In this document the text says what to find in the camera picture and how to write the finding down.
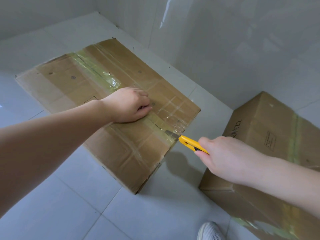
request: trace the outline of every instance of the box cutter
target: box cutter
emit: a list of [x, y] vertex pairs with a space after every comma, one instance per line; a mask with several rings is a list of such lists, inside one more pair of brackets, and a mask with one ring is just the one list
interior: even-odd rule
[[179, 136], [170, 130], [166, 130], [165, 133], [168, 136], [171, 136], [172, 138], [174, 138], [176, 141], [179, 140], [182, 143], [182, 145], [185, 145], [187, 148], [191, 149], [194, 152], [195, 151], [203, 151], [206, 154], [209, 154], [206, 149], [204, 149], [197, 141], [195, 141], [193, 139], [190, 139], [186, 136]]

